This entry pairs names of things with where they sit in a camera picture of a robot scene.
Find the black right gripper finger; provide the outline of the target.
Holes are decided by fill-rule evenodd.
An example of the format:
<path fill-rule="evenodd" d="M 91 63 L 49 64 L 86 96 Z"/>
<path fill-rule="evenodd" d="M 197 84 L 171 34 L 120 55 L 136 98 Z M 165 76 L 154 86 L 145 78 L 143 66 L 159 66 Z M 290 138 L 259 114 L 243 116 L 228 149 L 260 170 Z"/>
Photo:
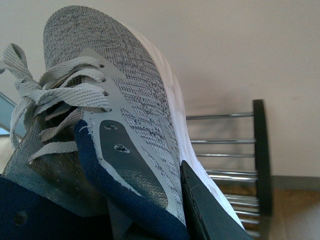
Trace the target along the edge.
<path fill-rule="evenodd" d="M 251 240 L 184 160 L 180 166 L 183 209 L 192 240 Z"/>

